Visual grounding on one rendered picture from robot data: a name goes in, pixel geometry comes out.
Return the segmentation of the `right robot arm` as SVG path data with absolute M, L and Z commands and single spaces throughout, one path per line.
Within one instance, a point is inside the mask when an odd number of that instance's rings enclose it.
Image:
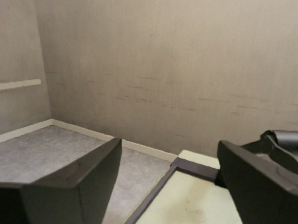
M 298 175 L 298 131 L 266 130 L 260 140 L 237 146 L 257 156 L 267 153 L 272 161 Z

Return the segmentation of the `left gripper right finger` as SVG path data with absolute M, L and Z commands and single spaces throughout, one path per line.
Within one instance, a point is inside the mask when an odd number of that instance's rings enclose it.
M 298 175 L 227 140 L 217 158 L 242 224 L 298 224 Z

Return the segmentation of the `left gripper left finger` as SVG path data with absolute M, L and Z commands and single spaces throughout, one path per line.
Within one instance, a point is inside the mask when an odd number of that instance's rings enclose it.
M 0 182 L 0 224 L 102 224 L 121 157 L 115 137 L 33 182 Z

